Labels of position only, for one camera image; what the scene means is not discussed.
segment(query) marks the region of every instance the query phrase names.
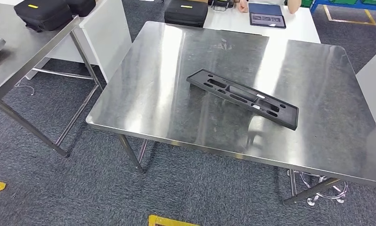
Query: white table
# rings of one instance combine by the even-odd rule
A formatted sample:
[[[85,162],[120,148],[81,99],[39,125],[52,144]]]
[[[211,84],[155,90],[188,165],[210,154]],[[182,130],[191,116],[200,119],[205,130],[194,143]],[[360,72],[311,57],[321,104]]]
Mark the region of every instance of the white table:
[[[252,26],[249,14],[241,13],[238,8],[229,8],[224,12],[215,11],[209,7],[204,28],[260,34],[287,40],[321,43],[316,26],[308,8],[299,8],[295,14],[290,14],[288,6],[281,6],[285,18],[286,29]]]

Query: table top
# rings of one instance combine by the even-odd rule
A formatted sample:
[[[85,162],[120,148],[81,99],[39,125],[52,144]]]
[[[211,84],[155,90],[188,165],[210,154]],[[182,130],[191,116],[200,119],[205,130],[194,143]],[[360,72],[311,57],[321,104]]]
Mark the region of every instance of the table top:
[[[252,26],[249,23],[249,14],[241,13],[236,7],[229,8],[224,12],[215,11],[209,7],[203,27],[321,43],[313,22],[313,17],[308,8],[299,8],[295,14],[290,14],[288,6],[281,6],[281,12],[285,18],[286,29]]]
[[[190,85],[202,68],[299,107],[296,131]],[[376,186],[376,123],[338,46],[146,22],[86,122]]]
[[[39,63],[79,22],[76,16],[62,29],[37,33],[26,28],[13,6],[0,4],[0,99]]]

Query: tablet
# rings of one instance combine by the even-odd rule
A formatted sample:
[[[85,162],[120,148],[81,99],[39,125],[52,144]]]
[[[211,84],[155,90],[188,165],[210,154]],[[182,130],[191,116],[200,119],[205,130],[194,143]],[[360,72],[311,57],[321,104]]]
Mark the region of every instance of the tablet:
[[[249,17],[251,25],[286,28],[279,5],[249,3]]]
[[[251,25],[286,28],[283,16],[251,13]]]

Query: black plastic holder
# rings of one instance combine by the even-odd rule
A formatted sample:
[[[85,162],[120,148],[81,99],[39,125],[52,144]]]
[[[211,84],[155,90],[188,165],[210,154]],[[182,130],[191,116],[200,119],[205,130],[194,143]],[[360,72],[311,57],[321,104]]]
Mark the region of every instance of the black plastic holder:
[[[298,126],[298,107],[251,87],[205,69],[188,76],[187,81],[279,125],[292,130],[296,130]]]

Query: blue shelf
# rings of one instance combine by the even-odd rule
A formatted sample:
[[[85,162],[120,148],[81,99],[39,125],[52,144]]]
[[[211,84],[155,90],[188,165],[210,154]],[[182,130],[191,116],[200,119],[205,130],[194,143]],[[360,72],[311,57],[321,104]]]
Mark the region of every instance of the blue shelf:
[[[369,9],[369,10],[376,10],[376,5],[371,4],[363,4],[361,0],[357,0],[354,5],[347,5],[347,4],[335,4],[330,2],[329,0],[315,0],[313,5],[310,8],[310,12],[313,13],[318,5],[327,5],[327,6],[339,6],[339,7],[346,7],[346,8],[361,8],[361,9]]]

